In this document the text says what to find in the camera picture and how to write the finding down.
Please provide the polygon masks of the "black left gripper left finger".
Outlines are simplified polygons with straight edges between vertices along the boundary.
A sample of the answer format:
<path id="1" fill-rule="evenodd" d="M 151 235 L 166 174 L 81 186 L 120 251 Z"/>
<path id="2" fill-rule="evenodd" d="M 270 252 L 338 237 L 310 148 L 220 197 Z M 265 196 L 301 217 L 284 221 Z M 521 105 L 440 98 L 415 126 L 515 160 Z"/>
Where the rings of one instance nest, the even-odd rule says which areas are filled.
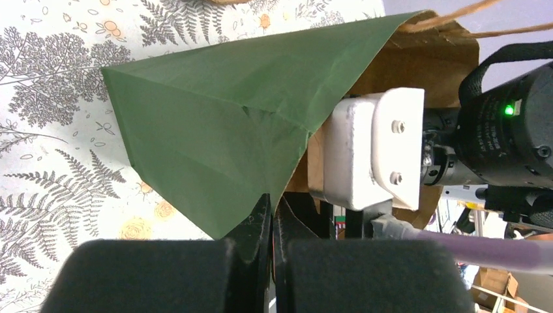
<path id="1" fill-rule="evenodd" d="M 214 240 L 107 240 L 80 245 L 42 312 L 267 312 L 271 202 Z"/>

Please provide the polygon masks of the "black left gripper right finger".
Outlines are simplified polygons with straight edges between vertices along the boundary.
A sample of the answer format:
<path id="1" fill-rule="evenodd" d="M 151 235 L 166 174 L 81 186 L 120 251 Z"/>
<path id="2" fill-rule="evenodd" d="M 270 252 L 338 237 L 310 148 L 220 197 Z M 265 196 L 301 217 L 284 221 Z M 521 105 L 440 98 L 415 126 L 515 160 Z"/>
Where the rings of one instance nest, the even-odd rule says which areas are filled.
<path id="1" fill-rule="evenodd" d="M 273 217 L 277 312 L 472 312 L 453 257 L 437 243 L 322 239 L 285 199 Z"/>

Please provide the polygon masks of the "green paper bag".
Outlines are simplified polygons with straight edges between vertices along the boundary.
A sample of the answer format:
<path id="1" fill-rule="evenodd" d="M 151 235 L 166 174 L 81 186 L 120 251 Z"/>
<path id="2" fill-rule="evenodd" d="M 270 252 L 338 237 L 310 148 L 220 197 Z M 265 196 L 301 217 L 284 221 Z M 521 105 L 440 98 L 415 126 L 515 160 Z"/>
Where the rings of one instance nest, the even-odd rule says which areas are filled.
<path id="1" fill-rule="evenodd" d="M 458 106 L 478 34 L 431 10 L 234 40 L 105 67 L 130 165 L 213 239 L 277 202 L 348 93 L 425 90 Z"/>

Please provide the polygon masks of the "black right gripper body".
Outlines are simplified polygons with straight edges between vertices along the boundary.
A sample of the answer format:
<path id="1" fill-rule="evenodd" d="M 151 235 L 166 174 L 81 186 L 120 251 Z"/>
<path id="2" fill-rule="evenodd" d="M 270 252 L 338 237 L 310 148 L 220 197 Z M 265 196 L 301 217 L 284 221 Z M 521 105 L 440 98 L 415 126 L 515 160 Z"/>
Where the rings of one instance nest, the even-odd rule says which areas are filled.
<path id="1" fill-rule="evenodd" d="M 453 132 L 458 110 L 428 109 L 425 111 L 423 128 L 423 162 L 421 186 L 427 191 L 449 186 L 484 185 L 485 182 L 457 158 L 453 149 Z M 321 238 L 343 237 L 352 230 L 354 213 L 344 213 L 343 222 L 334 221 L 333 205 L 315 200 L 306 192 L 285 192 L 284 199 L 297 218 Z"/>

